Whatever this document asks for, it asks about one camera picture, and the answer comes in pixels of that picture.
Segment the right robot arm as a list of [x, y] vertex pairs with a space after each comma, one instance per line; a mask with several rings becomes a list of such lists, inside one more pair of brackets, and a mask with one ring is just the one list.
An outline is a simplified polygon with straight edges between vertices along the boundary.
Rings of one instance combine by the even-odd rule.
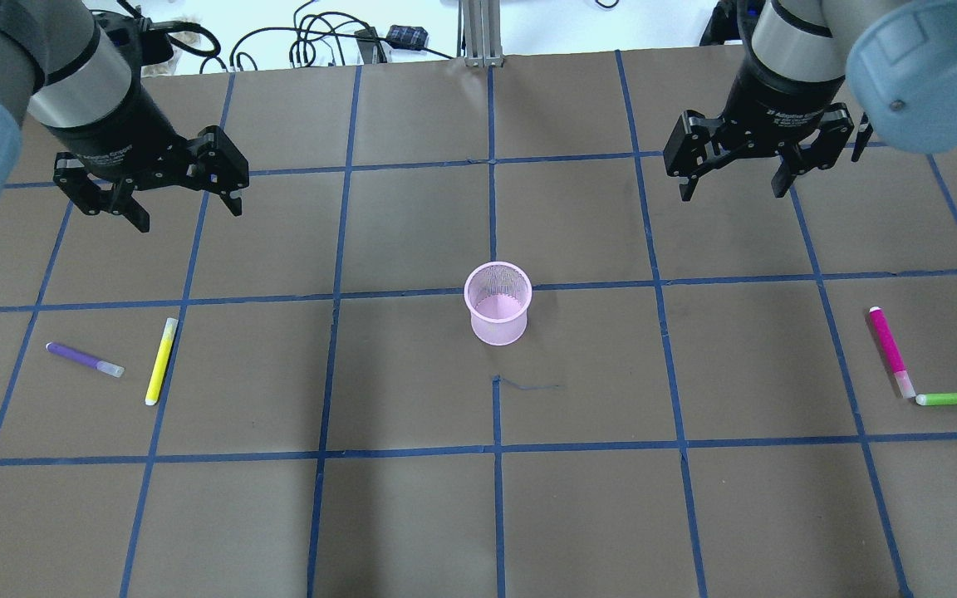
[[703, 45], [744, 59], [722, 112], [687, 110], [665, 144], [680, 197], [741, 159], [778, 158], [771, 187], [859, 160], [873, 135], [911, 153], [957, 148], [957, 1], [719, 1]]

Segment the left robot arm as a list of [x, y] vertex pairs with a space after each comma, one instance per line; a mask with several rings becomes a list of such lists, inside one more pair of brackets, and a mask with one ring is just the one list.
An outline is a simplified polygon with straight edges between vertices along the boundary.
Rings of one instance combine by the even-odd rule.
[[[96, 15], [80, 1], [0, 1], [0, 194], [22, 152], [27, 117], [60, 140], [53, 183], [87, 215], [114, 214], [148, 232], [136, 192], [179, 186], [216, 194], [242, 214], [249, 163], [220, 126], [185, 139], [141, 82], [180, 49], [216, 57], [194, 22], [152, 22], [129, 2]], [[210, 49], [176, 34], [207, 37]]]

